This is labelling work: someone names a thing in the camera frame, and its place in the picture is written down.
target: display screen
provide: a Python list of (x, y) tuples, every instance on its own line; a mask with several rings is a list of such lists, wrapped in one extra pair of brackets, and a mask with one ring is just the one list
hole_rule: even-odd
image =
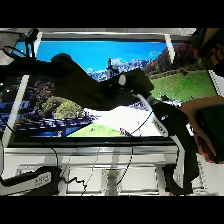
[[(171, 62), (163, 42), (42, 41), (37, 59), (49, 62), (59, 53), (69, 54), (98, 82), (140, 68), (154, 85), (152, 96), (174, 105), (216, 96), (211, 78), (195, 58), (192, 46), (173, 46), (175, 56)], [(18, 42), (16, 48), (24, 51), (24, 43)], [(18, 132), (33, 137), (122, 137), (149, 116), (141, 103), (118, 106), (111, 111), (82, 108), (76, 102), (54, 96), (54, 88), (54, 80), (49, 77), (29, 78), (15, 125)], [(1, 104), (13, 103), (10, 99), (13, 97), (4, 92)], [(133, 135), (161, 136), (150, 120)]]

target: blue sky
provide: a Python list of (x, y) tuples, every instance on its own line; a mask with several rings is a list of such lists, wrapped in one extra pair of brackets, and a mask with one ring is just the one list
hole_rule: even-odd
[[(16, 46), (24, 50), (24, 44)], [(59, 53), (67, 53), (84, 70), (93, 68), (104, 70), (108, 58), (130, 62), (133, 59), (156, 59), (166, 48), (166, 43), (159, 42), (118, 42), (118, 41), (42, 41), (37, 58), (43, 61)]]

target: robotic arm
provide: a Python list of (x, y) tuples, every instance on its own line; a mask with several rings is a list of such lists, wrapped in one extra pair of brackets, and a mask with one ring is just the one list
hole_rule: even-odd
[[(32, 38), (25, 41), (26, 46), (35, 40), (35, 35), (31, 35)], [(161, 135), (171, 137), (178, 147), (176, 164), (164, 167), (167, 189), (175, 195), (192, 193), (191, 182), (199, 175), (199, 169), (196, 144), (186, 128), (188, 118), (182, 111), (169, 104), (159, 101), (150, 103), (154, 101), (150, 93), (154, 87), (142, 70), (135, 69), (109, 80), (97, 82), (65, 54), (56, 55), (51, 62), (36, 60), (33, 53), (32, 57), (28, 54), (26, 57), (9, 53), (7, 55), (13, 57), (14, 61), (6, 66), (0, 65), (0, 82), (3, 83), (3, 87), (7, 76), (30, 74), (54, 78), (56, 80), (54, 95), (72, 100), (85, 108), (105, 111), (140, 100), (152, 113), (151, 121)], [(0, 153), (3, 161), (3, 149)], [(30, 189), (33, 190), (27, 195), (57, 194), (58, 184), (62, 181), (60, 172), (61, 169), (57, 167), (41, 167), (36, 172), (7, 180), (0, 179), (0, 195)]]

